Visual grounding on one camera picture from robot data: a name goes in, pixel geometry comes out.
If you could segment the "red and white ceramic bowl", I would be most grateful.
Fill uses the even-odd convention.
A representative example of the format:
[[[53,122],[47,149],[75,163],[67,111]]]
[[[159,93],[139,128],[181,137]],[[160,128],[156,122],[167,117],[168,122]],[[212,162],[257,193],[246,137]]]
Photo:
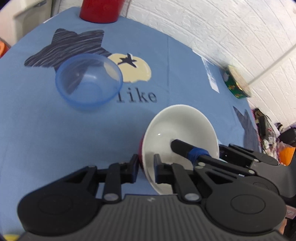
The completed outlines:
[[[168,184],[157,184],[154,175],[154,155],[159,154],[166,164],[177,163],[192,171],[192,163],[171,150],[171,142],[181,140],[205,149],[213,158],[219,158],[217,135],[210,121],[199,110],[183,104],[169,106],[150,122],[142,141],[142,165],[145,175],[160,195],[172,194]]]

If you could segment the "orange bag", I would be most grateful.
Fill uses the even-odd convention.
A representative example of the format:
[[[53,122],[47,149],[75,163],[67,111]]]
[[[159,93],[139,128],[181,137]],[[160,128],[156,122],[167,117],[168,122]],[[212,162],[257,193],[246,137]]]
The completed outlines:
[[[293,156],[295,152],[295,147],[292,147],[287,144],[282,144],[279,147],[279,160],[280,163],[288,166],[292,162]]]

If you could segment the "blue printed tablecloth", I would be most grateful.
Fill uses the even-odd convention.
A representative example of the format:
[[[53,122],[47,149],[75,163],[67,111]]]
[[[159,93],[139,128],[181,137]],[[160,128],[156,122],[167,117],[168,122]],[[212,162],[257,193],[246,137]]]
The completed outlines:
[[[128,161],[149,122],[174,104],[193,106],[210,120],[219,143],[243,145],[243,124],[254,125],[246,99],[237,99],[223,71],[191,48],[126,18],[107,25],[65,10],[39,25],[1,58],[1,233],[21,234],[20,199],[85,166]],[[74,37],[104,31],[102,47],[130,53],[151,68],[149,81],[125,83],[120,95],[95,111],[69,106],[55,85],[54,68],[25,61],[52,42],[58,29]]]

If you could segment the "translucent blue plastic bowl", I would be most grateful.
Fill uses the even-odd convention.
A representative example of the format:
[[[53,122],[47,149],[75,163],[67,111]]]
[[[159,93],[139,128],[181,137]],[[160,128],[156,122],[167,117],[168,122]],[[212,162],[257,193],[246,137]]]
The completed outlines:
[[[123,75],[105,56],[79,54],[61,64],[55,84],[62,99],[73,108],[95,110],[117,96]]]

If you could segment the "red thermos jug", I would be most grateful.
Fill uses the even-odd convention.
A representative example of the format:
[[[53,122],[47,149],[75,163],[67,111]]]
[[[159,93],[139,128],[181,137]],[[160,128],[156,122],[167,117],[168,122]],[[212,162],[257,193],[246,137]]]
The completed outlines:
[[[108,24],[118,20],[125,0],[84,0],[79,17],[82,20]]]

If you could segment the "orange plastic basin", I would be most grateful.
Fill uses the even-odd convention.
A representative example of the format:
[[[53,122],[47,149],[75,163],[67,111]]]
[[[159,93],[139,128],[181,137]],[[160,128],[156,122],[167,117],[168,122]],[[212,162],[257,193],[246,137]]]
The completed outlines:
[[[10,46],[4,40],[0,39],[0,58],[2,58],[9,49]]]

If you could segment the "white countertop water dispenser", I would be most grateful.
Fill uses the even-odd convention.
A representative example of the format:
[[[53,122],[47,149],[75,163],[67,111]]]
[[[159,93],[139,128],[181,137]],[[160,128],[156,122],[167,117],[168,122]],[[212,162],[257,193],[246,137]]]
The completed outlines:
[[[52,1],[9,1],[1,9],[1,40],[9,46],[51,17]]]

